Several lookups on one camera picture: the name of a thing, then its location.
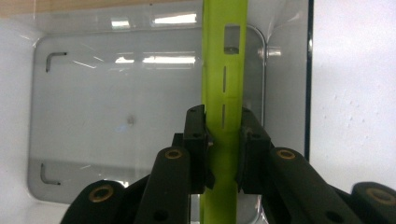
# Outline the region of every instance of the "brass insert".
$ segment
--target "brass insert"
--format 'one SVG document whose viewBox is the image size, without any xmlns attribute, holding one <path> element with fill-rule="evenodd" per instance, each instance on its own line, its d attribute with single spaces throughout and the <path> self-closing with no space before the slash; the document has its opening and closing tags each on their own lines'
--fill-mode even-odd
<svg viewBox="0 0 396 224">
<path fill-rule="evenodd" d="M 90 201 L 93 203 L 101 203 L 109 199 L 114 193 L 113 187 L 110 185 L 103 185 L 93 189 L 90 193 Z"/>
<path fill-rule="evenodd" d="M 183 155 L 183 154 L 182 154 L 181 151 L 178 150 L 178 149 L 170 149 L 170 150 L 166 151 L 166 153 L 165 153 L 165 157 L 166 157 L 167 159 L 170 159 L 170 160 L 178 159 L 178 158 L 180 158 L 182 155 Z"/>
<path fill-rule="evenodd" d="M 294 153 L 292 153 L 291 151 L 288 151 L 286 149 L 280 149 L 279 151 L 276 152 L 276 154 L 285 160 L 293 160 L 294 158 L 296 158 L 296 156 L 294 155 Z"/>
<path fill-rule="evenodd" d="M 396 198 L 382 189 L 368 188 L 366 193 L 379 203 L 396 205 Z"/>
</svg>

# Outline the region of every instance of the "white wall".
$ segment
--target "white wall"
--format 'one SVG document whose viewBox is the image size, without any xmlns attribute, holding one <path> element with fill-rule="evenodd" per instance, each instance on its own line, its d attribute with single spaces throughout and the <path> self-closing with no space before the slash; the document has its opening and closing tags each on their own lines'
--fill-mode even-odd
<svg viewBox="0 0 396 224">
<path fill-rule="evenodd" d="M 332 185 L 396 189 L 396 2 L 317 0 L 311 163 Z"/>
<path fill-rule="evenodd" d="M 10 20 L 0 20 L 0 34 L 0 223 L 56 223 L 66 207 L 39 203 L 26 184 L 33 44 L 41 34 Z"/>
</svg>

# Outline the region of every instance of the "black mechanical clamp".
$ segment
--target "black mechanical clamp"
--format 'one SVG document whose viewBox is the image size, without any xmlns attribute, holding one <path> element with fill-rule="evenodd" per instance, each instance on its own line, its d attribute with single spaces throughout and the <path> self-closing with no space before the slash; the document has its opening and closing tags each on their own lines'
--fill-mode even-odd
<svg viewBox="0 0 396 224">
<path fill-rule="evenodd" d="M 216 184 L 207 167 L 210 144 L 198 105 L 188 110 L 184 133 L 158 153 L 150 175 L 126 189 L 106 180 L 89 185 L 62 223 L 190 223 L 190 195 Z M 394 189 L 366 182 L 349 195 L 328 185 L 300 153 L 274 147 L 245 108 L 235 181 L 244 193 L 262 196 L 269 223 L 396 223 Z"/>
</svg>

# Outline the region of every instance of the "yellow-green plastic strip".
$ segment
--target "yellow-green plastic strip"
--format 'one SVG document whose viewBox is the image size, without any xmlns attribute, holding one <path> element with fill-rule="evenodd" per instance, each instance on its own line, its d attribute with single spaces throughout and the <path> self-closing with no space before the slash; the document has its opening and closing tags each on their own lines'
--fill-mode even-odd
<svg viewBox="0 0 396 224">
<path fill-rule="evenodd" d="M 201 223 L 236 223 L 239 129 L 248 0 L 205 0 L 203 18 L 203 103 L 214 138 L 209 168 L 216 183 L 201 196 Z M 239 26 L 239 53 L 224 52 L 226 26 Z"/>
</svg>

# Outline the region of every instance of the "rectangular slot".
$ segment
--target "rectangular slot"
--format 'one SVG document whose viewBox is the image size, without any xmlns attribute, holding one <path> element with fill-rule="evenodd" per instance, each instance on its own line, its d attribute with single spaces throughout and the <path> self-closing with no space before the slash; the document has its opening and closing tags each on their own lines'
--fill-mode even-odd
<svg viewBox="0 0 396 224">
<path fill-rule="evenodd" d="M 241 27 L 238 24 L 226 24 L 224 27 L 224 53 L 239 54 Z"/>
<path fill-rule="evenodd" d="M 226 87 L 227 87 L 227 67 L 224 66 L 224 68 L 223 68 L 223 92 L 226 91 Z"/>
</svg>

